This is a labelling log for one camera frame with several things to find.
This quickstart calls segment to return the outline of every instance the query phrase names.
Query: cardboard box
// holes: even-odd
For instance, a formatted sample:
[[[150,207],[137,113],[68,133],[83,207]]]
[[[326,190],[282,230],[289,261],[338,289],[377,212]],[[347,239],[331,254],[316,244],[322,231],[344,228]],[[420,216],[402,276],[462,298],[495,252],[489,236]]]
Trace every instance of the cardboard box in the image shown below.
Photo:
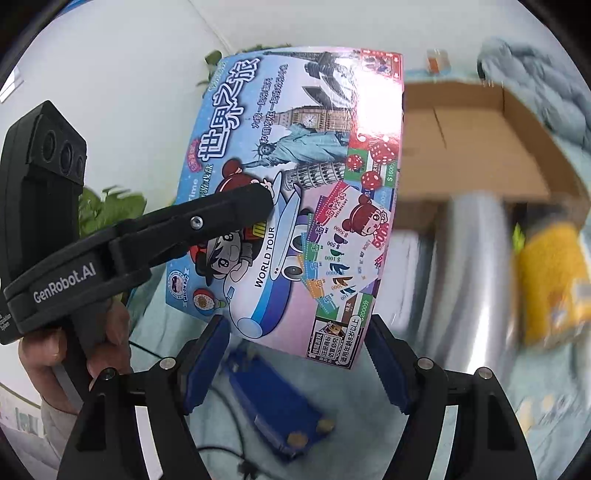
[[[548,131],[502,86],[410,83],[404,91],[402,169],[394,228],[429,230],[460,193],[519,202],[560,202],[579,226],[587,188]]]

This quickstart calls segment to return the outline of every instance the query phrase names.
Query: yellow package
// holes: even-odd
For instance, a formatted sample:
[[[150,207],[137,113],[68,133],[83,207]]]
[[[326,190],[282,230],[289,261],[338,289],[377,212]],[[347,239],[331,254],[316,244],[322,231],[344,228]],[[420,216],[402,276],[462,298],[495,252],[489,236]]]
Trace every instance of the yellow package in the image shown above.
[[[535,234],[518,266],[524,343],[549,348],[576,336],[591,320],[591,284],[574,225],[557,222]]]

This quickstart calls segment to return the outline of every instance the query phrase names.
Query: human hand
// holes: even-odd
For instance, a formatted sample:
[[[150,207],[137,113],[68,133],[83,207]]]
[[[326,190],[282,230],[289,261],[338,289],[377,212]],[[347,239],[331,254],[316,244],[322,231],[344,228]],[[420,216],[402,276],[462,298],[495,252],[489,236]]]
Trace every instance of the human hand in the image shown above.
[[[86,364],[93,379],[107,367],[121,374],[131,373],[129,312],[119,300],[113,299],[107,311],[105,330],[107,341],[95,347]],[[66,350],[66,333],[62,329],[46,329],[25,336],[18,346],[18,356],[33,387],[49,405],[77,414],[51,369],[66,357]]]

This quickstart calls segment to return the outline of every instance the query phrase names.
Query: red dice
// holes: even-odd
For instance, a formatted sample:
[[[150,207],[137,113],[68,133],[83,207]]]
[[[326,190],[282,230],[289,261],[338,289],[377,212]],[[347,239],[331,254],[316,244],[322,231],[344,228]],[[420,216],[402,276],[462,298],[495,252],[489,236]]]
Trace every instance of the red dice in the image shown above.
[[[349,155],[347,157],[347,168],[352,171],[359,171],[363,167],[363,158],[360,155]]]
[[[397,159],[398,149],[392,144],[380,141],[369,146],[369,154],[374,163],[386,165]]]
[[[361,186],[366,190],[375,190],[382,186],[382,179],[373,170],[361,175]]]

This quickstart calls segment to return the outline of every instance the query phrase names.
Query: light blue cloth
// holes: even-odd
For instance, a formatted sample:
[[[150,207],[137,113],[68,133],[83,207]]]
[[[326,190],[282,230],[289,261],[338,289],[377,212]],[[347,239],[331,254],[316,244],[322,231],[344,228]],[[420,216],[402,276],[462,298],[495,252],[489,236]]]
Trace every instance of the light blue cloth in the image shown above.
[[[554,133],[591,151],[591,92],[577,72],[500,38],[484,42],[478,62],[487,80],[508,87]]]

